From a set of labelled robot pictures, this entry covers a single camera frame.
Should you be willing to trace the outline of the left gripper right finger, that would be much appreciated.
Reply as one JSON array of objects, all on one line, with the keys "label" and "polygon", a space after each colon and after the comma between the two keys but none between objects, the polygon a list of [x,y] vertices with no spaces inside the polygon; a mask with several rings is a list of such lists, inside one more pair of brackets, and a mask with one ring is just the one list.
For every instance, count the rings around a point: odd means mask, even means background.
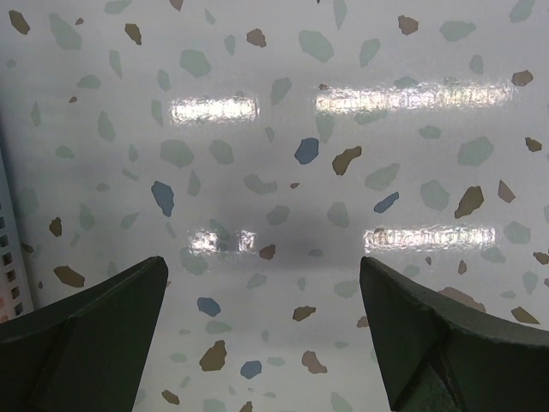
[{"label": "left gripper right finger", "polygon": [[546,411],[548,333],[430,290],[373,257],[359,283],[393,411]]}]

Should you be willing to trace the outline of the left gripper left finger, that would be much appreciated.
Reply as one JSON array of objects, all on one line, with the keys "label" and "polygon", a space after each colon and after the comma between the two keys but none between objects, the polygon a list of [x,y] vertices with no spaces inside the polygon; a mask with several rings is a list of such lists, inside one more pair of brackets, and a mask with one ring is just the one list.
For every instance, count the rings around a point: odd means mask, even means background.
[{"label": "left gripper left finger", "polygon": [[165,296],[150,257],[1,325],[3,411],[131,411]]}]

